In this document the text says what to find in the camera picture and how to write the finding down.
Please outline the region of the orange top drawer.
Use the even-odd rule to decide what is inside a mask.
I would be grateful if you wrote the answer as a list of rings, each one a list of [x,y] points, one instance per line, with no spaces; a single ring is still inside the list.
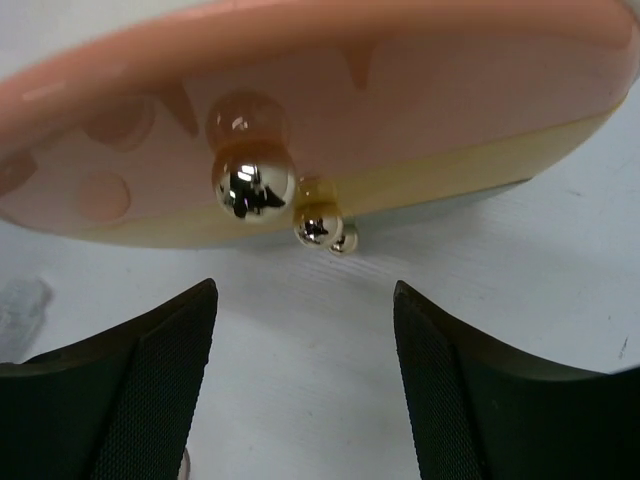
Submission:
[[[343,214],[331,180],[612,114],[638,72],[626,1],[208,3],[2,80],[1,217]]]

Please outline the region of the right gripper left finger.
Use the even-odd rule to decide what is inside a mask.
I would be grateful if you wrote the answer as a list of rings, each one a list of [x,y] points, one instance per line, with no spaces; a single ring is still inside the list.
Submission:
[[[99,334],[2,363],[2,478],[179,478],[217,306],[206,279]]]

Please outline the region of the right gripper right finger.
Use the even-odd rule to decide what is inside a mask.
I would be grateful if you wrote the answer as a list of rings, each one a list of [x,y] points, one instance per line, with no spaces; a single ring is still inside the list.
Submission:
[[[424,479],[635,479],[639,371],[510,346],[398,282],[397,356]]]

